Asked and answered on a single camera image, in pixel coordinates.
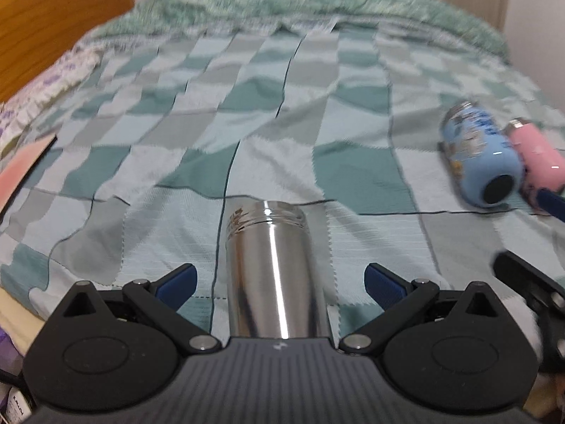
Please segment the stainless steel cup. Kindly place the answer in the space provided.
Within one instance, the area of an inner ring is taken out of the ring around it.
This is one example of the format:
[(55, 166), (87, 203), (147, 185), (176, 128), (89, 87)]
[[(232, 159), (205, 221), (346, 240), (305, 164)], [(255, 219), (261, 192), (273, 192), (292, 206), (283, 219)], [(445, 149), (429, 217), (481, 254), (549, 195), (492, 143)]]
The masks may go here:
[(299, 207), (256, 201), (235, 208), (225, 248), (231, 336), (332, 337), (308, 222)]

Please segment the pink bottle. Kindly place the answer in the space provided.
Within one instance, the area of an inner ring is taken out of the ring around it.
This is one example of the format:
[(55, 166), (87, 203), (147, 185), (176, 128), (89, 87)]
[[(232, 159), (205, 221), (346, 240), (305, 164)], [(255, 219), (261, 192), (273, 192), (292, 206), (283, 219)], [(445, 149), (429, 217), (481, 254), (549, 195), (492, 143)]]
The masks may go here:
[(564, 157), (541, 130), (529, 120), (516, 118), (507, 124), (505, 134), (523, 161), (525, 176), (520, 191), (530, 205), (537, 207), (540, 189), (563, 193)]

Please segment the blue cartoon bottle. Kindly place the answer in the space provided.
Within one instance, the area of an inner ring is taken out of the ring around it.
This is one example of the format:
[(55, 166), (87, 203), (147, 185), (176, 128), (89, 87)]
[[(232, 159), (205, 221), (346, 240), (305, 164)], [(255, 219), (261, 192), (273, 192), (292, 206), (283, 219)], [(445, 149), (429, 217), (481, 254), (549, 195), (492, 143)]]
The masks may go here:
[(517, 192), (524, 166), (494, 117), (476, 101), (450, 108), (440, 125), (440, 150), (467, 204), (495, 209)]

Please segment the teal checkered blanket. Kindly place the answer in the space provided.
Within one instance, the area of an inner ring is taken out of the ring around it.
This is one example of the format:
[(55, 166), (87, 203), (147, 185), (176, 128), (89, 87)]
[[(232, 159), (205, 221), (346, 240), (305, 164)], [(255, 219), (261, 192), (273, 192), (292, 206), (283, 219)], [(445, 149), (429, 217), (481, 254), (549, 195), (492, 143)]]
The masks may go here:
[(460, 199), (440, 123), (468, 99), (564, 145), (563, 115), (502, 59), (394, 24), (109, 52), (26, 135), (57, 138), (2, 219), (1, 285), (46, 318), (80, 279), (111, 289), (191, 262), (181, 312), (226, 338), (228, 219), (280, 200), (307, 216), (336, 336), (379, 313), (363, 285), (371, 262), (444, 288), (489, 281), (532, 328), (490, 262), (509, 249), (563, 281), (564, 227), (520, 196), (495, 212)]

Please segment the purple object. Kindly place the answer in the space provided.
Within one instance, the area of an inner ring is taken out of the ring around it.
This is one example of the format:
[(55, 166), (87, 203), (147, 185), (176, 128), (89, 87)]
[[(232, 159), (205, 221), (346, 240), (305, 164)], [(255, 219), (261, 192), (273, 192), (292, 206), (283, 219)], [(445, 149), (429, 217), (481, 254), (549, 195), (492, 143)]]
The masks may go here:
[(0, 333), (0, 369), (17, 376), (22, 370), (23, 357), (8, 334)]

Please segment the pink book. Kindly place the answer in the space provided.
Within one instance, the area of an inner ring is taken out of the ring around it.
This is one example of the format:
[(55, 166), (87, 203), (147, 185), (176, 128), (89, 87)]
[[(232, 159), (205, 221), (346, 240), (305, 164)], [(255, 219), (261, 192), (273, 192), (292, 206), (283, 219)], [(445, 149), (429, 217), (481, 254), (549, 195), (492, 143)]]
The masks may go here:
[(52, 133), (33, 143), (21, 147), (1, 170), (0, 201), (1, 216), (12, 202), (16, 192), (21, 188), (31, 170), (55, 143), (57, 136)]

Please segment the purple floral pillow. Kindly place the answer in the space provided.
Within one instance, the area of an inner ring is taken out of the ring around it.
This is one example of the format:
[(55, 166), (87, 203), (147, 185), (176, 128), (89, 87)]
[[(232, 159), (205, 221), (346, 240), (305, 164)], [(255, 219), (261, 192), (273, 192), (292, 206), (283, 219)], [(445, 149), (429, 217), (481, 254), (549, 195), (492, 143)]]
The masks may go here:
[(76, 48), (1, 103), (1, 158), (19, 141), (31, 123), (62, 95), (88, 78), (101, 62), (101, 53)]

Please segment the orange wooden headboard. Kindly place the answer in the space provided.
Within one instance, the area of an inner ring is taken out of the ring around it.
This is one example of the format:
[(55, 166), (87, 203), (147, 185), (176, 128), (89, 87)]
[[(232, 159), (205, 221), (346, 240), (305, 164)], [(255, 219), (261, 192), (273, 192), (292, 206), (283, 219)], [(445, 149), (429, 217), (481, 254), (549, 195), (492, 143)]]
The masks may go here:
[(1, 101), (49, 68), (134, 0), (1, 0)]

